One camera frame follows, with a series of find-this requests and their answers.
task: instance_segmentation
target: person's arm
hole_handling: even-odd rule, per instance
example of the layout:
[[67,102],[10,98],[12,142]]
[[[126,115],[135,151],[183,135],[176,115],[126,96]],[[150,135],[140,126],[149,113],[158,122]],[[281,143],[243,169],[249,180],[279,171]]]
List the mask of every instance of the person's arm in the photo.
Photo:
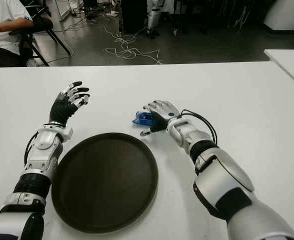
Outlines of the person's arm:
[[0,33],[10,32],[17,29],[26,29],[33,27],[33,22],[31,20],[19,17],[13,21],[6,21],[0,23]]

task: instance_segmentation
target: robot wrist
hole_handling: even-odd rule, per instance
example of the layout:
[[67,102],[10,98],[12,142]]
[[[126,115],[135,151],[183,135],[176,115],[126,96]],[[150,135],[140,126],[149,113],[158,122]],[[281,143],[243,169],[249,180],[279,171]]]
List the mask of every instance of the robot wrist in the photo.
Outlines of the robot wrist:
[[[199,131],[188,119],[171,119],[166,131],[173,137],[181,148],[185,149],[188,155],[198,142],[211,141],[210,136],[206,132]],[[194,148],[192,151],[193,155],[198,152],[196,149],[197,148]]]

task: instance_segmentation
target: white cable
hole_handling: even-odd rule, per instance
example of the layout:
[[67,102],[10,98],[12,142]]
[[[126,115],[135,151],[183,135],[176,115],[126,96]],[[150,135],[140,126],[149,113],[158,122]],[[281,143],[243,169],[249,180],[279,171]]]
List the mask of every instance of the white cable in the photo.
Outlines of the white cable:
[[[105,51],[109,54],[116,55],[120,59],[130,60],[130,59],[134,59],[136,56],[143,56],[143,57],[148,57],[153,59],[156,62],[156,64],[163,64],[162,60],[159,60],[160,49],[149,51],[149,52],[140,52],[135,47],[129,48],[129,44],[136,41],[136,35],[139,32],[143,31],[144,29],[146,29],[146,27],[137,31],[134,35],[129,34],[129,35],[124,35],[122,37],[117,37],[112,32],[107,30],[107,26],[105,24],[105,32],[110,34],[115,39],[115,43],[121,43],[120,47],[122,49],[122,51],[117,51],[115,47],[107,47],[105,48]],[[154,53],[156,53],[156,56],[157,56],[156,58],[150,55]]]
[[59,33],[59,32],[63,32],[64,34],[64,45],[69,49],[69,51],[71,52],[70,55],[68,56],[63,56],[63,57],[59,57],[59,58],[56,58],[56,59],[53,59],[51,61],[48,61],[47,63],[52,63],[52,62],[55,62],[57,60],[61,60],[61,59],[67,59],[67,58],[71,58],[74,56],[75,54],[75,51],[72,49],[72,47],[70,47],[68,44],[67,44],[67,40],[66,40],[66,31],[78,31],[79,29],[83,28],[84,26],[88,26],[88,25],[95,25],[97,24],[98,22],[96,20],[91,20],[90,23],[83,23],[82,21],[84,20],[84,18],[82,18],[80,21],[78,21],[77,23],[74,23],[74,24],[71,24],[67,27],[67,29],[65,30],[60,30],[60,31],[55,31],[55,33]]

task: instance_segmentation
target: robot leg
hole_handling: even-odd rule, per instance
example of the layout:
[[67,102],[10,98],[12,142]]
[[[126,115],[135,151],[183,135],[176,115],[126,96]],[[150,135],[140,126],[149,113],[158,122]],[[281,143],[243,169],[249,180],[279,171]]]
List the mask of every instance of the robot leg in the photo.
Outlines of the robot leg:
[[148,15],[148,28],[147,33],[150,37],[153,37],[155,28],[159,24],[161,17],[161,8],[163,7],[165,0],[153,0],[153,7],[151,13]]

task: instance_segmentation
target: round tray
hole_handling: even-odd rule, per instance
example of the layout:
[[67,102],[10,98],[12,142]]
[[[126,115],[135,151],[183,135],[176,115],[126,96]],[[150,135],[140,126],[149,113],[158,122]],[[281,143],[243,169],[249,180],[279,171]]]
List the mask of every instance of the round tray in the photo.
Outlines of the round tray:
[[157,164],[149,148],[123,133],[90,137],[58,165],[52,200],[71,227],[108,233],[136,220],[153,200]]

